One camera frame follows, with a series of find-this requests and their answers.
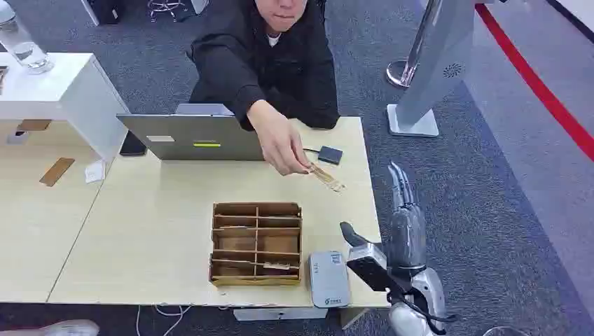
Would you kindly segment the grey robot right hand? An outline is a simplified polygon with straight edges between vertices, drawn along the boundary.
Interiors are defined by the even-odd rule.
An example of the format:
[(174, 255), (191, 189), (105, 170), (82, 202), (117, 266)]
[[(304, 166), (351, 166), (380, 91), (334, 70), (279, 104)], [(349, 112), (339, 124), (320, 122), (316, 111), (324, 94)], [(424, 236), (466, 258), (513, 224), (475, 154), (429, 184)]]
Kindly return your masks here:
[(389, 273), (416, 273), (426, 266), (426, 221), (407, 173), (390, 162), (393, 211), (388, 232), (380, 243), (357, 234), (348, 222), (340, 223), (344, 240), (351, 246), (347, 265), (351, 269), (372, 262)]

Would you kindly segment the person's hand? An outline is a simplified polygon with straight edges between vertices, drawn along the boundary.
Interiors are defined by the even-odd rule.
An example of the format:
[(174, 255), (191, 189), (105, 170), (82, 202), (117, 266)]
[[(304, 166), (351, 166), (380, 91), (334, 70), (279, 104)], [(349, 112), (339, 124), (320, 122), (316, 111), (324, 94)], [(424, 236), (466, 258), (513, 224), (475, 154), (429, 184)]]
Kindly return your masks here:
[(279, 174), (308, 174), (310, 161), (305, 156), (301, 137), (288, 118), (265, 100), (255, 101), (247, 119), (257, 134), (263, 157)]

